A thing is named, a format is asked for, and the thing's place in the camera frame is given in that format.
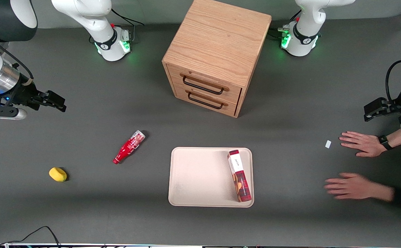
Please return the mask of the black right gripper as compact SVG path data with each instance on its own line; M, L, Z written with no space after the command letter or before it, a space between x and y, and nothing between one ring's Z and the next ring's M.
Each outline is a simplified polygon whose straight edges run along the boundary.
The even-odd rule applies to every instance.
M65 112L67 106L64 104L65 99L53 91L47 91L47 101L45 101L45 94L37 90L34 83L24 86L28 78L20 77L16 86L11 90L11 105L22 105L38 111L40 106L49 106L56 108L61 112Z

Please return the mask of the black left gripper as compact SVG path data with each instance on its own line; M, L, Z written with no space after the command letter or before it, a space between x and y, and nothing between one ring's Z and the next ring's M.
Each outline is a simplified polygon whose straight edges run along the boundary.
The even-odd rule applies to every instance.
M390 102L394 105L394 108L401 113L401 92ZM364 106L364 121L369 122L374 118L381 116L389 116L392 111L389 111L389 101L384 97L379 97L373 100L369 104Z

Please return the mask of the person's right hand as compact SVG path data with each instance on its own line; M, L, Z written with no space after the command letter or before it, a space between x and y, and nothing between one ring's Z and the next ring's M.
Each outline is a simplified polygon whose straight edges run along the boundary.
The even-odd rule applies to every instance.
M353 131L341 133L341 146L357 150L356 157L377 157L387 151L378 137Z

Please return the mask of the person's left hand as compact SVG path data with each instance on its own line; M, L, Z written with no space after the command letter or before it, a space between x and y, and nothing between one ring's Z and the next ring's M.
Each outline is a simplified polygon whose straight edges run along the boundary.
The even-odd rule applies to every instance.
M375 195L375 184L357 173L339 173L337 178L326 179L324 189L338 200L362 200Z

